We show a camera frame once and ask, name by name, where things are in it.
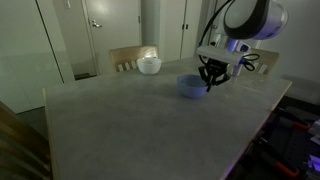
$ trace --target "wooden chair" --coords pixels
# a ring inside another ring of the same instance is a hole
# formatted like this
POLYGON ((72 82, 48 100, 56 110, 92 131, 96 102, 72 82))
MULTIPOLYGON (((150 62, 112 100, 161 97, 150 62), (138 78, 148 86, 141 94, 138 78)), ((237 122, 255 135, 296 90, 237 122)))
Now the wooden chair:
POLYGON ((261 49, 251 49, 248 54, 259 54, 260 58, 257 61, 254 61, 254 65, 256 67, 255 72, 269 75, 274 65, 277 63, 279 59, 279 53, 265 51, 261 49))
POLYGON ((0 169, 25 179, 52 179, 48 141, 0 101, 0 169))
POLYGON ((117 72, 137 67, 136 61, 143 57, 158 57, 157 46, 133 46, 110 50, 111 60, 117 72))

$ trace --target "gray tabletop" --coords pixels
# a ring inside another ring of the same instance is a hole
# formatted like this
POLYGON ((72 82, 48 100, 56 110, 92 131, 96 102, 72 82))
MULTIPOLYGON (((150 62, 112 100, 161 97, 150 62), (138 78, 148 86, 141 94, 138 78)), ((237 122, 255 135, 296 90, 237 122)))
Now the gray tabletop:
POLYGON ((194 59, 45 90, 55 179, 224 178, 291 82, 243 72, 201 99, 176 90, 194 59))

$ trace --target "white door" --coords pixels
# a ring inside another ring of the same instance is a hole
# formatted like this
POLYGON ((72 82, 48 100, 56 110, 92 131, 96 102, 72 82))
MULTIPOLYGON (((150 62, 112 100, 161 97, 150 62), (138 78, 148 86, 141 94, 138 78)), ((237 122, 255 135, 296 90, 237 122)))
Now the white door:
POLYGON ((15 112, 44 105, 44 87, 62 83, 35 0, 0 6, 0 101, 15 112))
POLYGON ((101 75, 114 72, 109 51, 141 45, 139 0, 86 0, 101 75), (93 27, 93 22, 101 27, 93 27))
POLYGON ((160 22, 160 28, 164 29, 164 37, 160 37, 163 39, 161 47, 164 61, 180 59, 185 5, 186 0, 167 0, 161 5, 161 8, 165 8, 165 12, 160 14, 164 19, 160 22))
POLYGON ((96 75, 95 61, 81 0, 53 0, 74 75, 96 75))
POLYGON ((181 59, 194 57, 197 47, 197 35, 200 20, 202 0, 187 0, 184 32, 181 49, 181 59))

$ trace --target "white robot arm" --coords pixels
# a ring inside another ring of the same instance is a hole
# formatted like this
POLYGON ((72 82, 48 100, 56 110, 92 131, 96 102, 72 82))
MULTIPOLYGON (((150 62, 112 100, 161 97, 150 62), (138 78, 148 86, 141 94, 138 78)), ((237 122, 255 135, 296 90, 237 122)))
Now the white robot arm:
POLYGON ((230 79, 226 74, 229 64, 237 66, 245 61, 242 54, 228 52, 226 49, 214 46, 202 46, 205 34, 220 12, 222 14, 217 32, 236 40, 272 38, 284 29, 288 21, 288 12, 275 0, 227 0, 210 19, 197 49, 200 60, 204 64, 199 67, 199 72, 202 79, 207 82, 207 91, 210 90, 211 85, 219 85, 230 79), (207 57, 208 61, 205 62, 202 57, 207 57), (221 75, 223 79, 217 81, 216 79, 221 75))

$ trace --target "wall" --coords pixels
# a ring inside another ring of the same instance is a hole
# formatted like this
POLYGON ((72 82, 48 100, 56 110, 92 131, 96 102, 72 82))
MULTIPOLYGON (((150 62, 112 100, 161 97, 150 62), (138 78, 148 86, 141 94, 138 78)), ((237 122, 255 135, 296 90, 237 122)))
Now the wall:
POLYGON ((142 45, 159 44, 160 0, 141 0, 142 45))
POLYGON ((95 75, 95 65, 81 0, 52 0, 74 74, 95 75))
POLYGON ((43 88, 73 81, 61 34, 54 31, 59 27, 52 4, 37 2, 10 0, 0 6, 5 24, 0 28, 0 100, 16 113, 43 106, 43 88), (50 30, 45 19, 52 23, 50 30))
POLYGON ((319 104, 320 1, 279 2, 288 10, 289 22, 280 35, 262 41, 261 49, 280 53, 279 63, 272 71, 272 76, 293 81, 288 96, 319 104))

